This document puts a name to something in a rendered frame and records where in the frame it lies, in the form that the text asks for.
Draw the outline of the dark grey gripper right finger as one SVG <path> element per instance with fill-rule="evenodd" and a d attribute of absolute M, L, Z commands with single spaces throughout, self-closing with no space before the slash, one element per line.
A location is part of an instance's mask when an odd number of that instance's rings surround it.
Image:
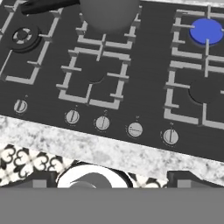
<path fill-rule="evenodd" d="M 168 171 L 168 188 L 222 188 L 212 182 L 200 179 L 190 171 Z"/>

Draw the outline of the blue burner flame disc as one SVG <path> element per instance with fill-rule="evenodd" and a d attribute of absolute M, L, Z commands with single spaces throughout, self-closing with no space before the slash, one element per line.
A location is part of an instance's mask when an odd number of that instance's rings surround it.
<path fill-rule="evenodd" d="M 222 25 L 211 18 L 199 18 L 192 23 L 189 34 L 196 43 L 204 45 L 209 40 L 210 45 L 219 43 L 224 38 Z"/>

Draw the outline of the grey hob grate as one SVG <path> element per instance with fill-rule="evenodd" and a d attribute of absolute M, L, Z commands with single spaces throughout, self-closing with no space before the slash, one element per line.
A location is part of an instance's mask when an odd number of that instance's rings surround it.
<path fill-rule="evenodd" d="M 26 84 L 26 85 L 32 85 L 37 78 L 37 75 L 42 66 L 44 57 L 46 56 L 48 47 L 53 41 L 53 34 L 54 34 L 56 26 L 61 18 L 61 13 L 63 11 L 63 8 L 62 7 L 58 8 L 58 9 L 53 8 L 52 10 L 50 10 L 50 12 L 54 16 L 54 20 L 52 21 L 52 25 L 47 34 L 42 34 L 40 29 L 36 25 L 32 25 L 32 24 L 26 24 L 24 26 L 17 27 L 12 31 L 12 33 L 7 32 L 7 29 L 10 26 L 11 20 L 13 19 L 15 13 L 18 11 L 18 8 L 20 6 L 22 6 L 23 4 L 25 4 L 25 0 L 16 0 L 13 5 L 5 4 L 3 6 L 9 12 L 9 16 L 6 18 L 6 20 L 3 24 L 3 27 L 0 29 L 0 41 L 3 38 L 5 38 L 7 34 L 9 34 L 10 36 L 8 37 L 8 40 L 10 41 L 10 44 L 9 44 L 10 50 L 9 50 L 9 53 L 0 69 L 0 80 L 12 81 L 12 82 L 22 83 L 22 84 Z M 16 34 L 18 34 L 18 32 L 20 30 L 24 30 L 24 29 L 29 30 L 27 32 L 28 40 L 27 41 L 23 41 L 23 40 L 14 41 Z M 38 59 L 36 61 L 27 61 L 28 64 L 34 66 L 30 78 L 21 78 L 21 77 L 16 77 L 16 76 L 10 76 L 10 75 L 6 75 L 4 73 L 4 69 L 5 69 L 7 62 L 12 53 L 29 52 L 31 50 L 31 48 L 37 43 L 37 41 L 41 40 L 41 39 L 44 40 L 44 44 L 40 50 Z"/>
<path fill-rule="evenodd" d="M 75 47 L 70 62 L 62 66 L 64 80 L 56 87 L 59 98 L 75 104 L 119 109 L 131 58 L 127 53 Z"/>
<path fill-rule="evenodd" d="M 88 32 L 88 23 L 84 20 L 83 15 L 80 14 L 80 21 L 82 22 L 82 25 L 81 27 L 76 28 L 76 32 L 78 35 L 77 42 L 93 46 L 114 47 L 130 50 L 137 38 L 136 30 L 140 27 L 141 24 L 141 19 L 139 18 L 141 12 L 142 6 L 139 6 L 135 19 L 129 26 L 128 31 L 123 34 L 123 36 L 126 38 L 125 43 L 121 43 L 120 41 L 109 41 L 109 36 L 106 34 L 103 34 L 101 38 L 87 38 L 86 34 Z"/>
<path fill-rule="evenodd" d="M 217 56 L 210 54 L 210 48 L 219 44 L 210 45 L 209 40 L 204 45 L 200 45 L 192 40 L 189 31 L 193 28 L 192 23 L 199 18 L 211 18 L 221 23 L 222 31 L 224 32 L 224 13 L 212 11 L 212 6 L 208 5 L 204 10 L 183 10 L 177 9 L 174 16 L 174 24 L 171 28 L 173 39 L 171 42 L 171 54 L 174 56 L 191 58 L 196 60 L 211 60 L 224 63 L 224 56 Z M 203 52 L 183 52 L 179 50 L 179 46 L 186 45 L 186 40 L 180 39 L 182 31 L 187 32 L 187 37 L 198 47 L 203 48 Z"/>
<path fill-rule="evenodd" d="M 199 125 L 200 123 L 203 126 L 209 127 L 209 128 L 215 128 L 219 130 L 224 130 L 224 122 L 214 122 L 207 120 L 207 104 L 203 103 L 202 105 L 202 118 L 196 118 L 196 117 L 190 117 L 186 115 L 177 115 L 172 113 L 172 109 L 178 109 L 178 104 L 173 104 L 173 93 L 174 88 L 183 88 L 183 89 L 189 89 L 189 85 L 180 84 L 175 82 L 175 74 L 178 69 L 193 69 L 193 70 L 199 70 L 201 71 L 202 65 L 200 64 L 194 64 L 194 63 L 188 63 L 188 62 L 181 62 L 181 61 L 171 61 L 171 64 L 169 66 L 169 75 L 168 75 L 168 81 L 165 83 L 166 88 L 166 97 L 165 97 L 165 103 L 164 103 L 164 118 L 169 119 L 172 121 L 182 122 L 182 123 L 190 123 Z"/>

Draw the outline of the black gas hob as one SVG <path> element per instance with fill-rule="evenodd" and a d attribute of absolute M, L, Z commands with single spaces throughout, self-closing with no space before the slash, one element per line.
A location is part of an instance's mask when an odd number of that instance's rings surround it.
<path fill-rule="evenodd" d="M 1 1 L 0 29 L 9 16 L 4 5 L 13 5 L 15 1 Z M 176 71 L 175 82 L 189 85 L 190 88 L 174 88 L 172 103 L 178 104 L 179 108 L 173 108 L 171 112 L 201 119 L 202 105 L 206 103 L 206 119 L 224 123 L 224 63 L 172 55 L 172 25 L 176 10 L 201 11 L 207 5 L 143 1 L 140 6 L 141 24 L 136 30 L 136 41 L 130 50 L 78 43 L 76 28 L 82 25 L 81 10 L 77 6 L 63 8 L 35 82 L 26 85 L 0 80 L 0 115 L 224 162 L 223 129 L 164 118 L 165 83 L 168 81 L 169 66 L 174 60 L 200 64 L 202 69 L 184 68 Z M 17 27 L 32 24 L 42 34 L 47 34 L 53 20 L 54 16 L 50 11 L 23 15 L 19 7 L 7 32 L 12 33 Z M 9 36 L 7 34 L 0 41 L 0 69 L 10 50 Z M 178 47 L 180 51 L 203 53 L 203 48 L 195 45 L 187 37 L 186 31 L 182 31 L 179 38 L 186 40 L 186 45 Z M 38 59 L 43 44 L 44 40 L 41 39 L 29 52 L 13 52 L 3 72 L 10 76 L 30 78 L 34 66 L 27 61 Z M 75 104 L 59 98 L 60 91 L 56 85 L 61 84 L 65 77 L 61 67 L 69 64 L 71 58 L 68 51 L 75 47 L 103 49 L 130 56 L 127 71 L 129 81 L 124 84 L 119 109 Z M 210 48 L 210 54 L 224 56 L 224 39 Z M 14 104 L 18 99 L 25 100 L 28 104 L 28 109 L 23 114 L 14 111 Z M 80 114 L 80 120 L 74 125 L 65 120 L 65 114 L 71 109 Z M 95 120 L 99 116 L 106 116 L 110 120 L 106 130 L 95 127 Z M 128 126 L 131 123 L 143 126 L 140 137 L 129 136 Z M 178 142 L 174 145 L 169 145 L 163 139 L 164 132 L 169 129 L 178 132 Z"/>

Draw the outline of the round white and black object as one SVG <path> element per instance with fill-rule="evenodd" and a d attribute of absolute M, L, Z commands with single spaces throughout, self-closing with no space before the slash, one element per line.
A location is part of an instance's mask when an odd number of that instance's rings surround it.
<path fill-rule="evenodd" d="M 132 188 L 126 173 L 96 164 L 79 163 L 64 171 L 58 188 Z"/>

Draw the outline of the grey round pot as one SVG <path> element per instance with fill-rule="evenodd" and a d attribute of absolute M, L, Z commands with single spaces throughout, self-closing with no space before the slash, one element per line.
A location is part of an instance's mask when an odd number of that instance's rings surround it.
<path fill-rule="evenodd" d="M 111 33 L 131 25 L 139 4 L 140 0 L 80 0 L 80 9 L 89 26 Z"/>

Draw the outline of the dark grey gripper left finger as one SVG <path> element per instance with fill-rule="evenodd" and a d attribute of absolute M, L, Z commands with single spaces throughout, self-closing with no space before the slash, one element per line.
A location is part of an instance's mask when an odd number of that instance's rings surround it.
<path fill-rule="evenodd" d="M 7 187 L 15 188 L 55 188 L 56 171 L 36 171 L 27 178 L 7 184 Z"/>

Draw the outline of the round silver hob knob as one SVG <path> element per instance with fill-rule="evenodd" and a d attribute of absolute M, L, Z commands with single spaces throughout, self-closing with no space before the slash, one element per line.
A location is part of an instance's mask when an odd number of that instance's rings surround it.
<path fill-rule="evenodd" d="M 98 130 L 106 130 L 110 125 L 110 120 L 105 116 L 99 116 L 96 120 L 95 120 L 95 127 Z"/>
<path fill-rule="evenodd" d="M 80 120 L 80 114 L 78 111 L 71 109 L 65 114 L 65 120 L 69 124 L 76 124 Z"/>
<path fill-rule="evenodd" d="M 174 145 L 179 140 L 179 134 L 175 129 L 167 129 L 163 134 L 164 141 L 169 145 Z"/>
<path fill-rule="evenodd" d="M 128 126 L 130 137 L 140 137 L 143 134 L 143 126 L 139 122 L 133 122 Z"/>
<path fill-rule="evenodd" d="M 28 109 L 28 104 L 25 100 L 18 99 L 14 104 L 14 111 L 18 114 L 23 114 Z"/>

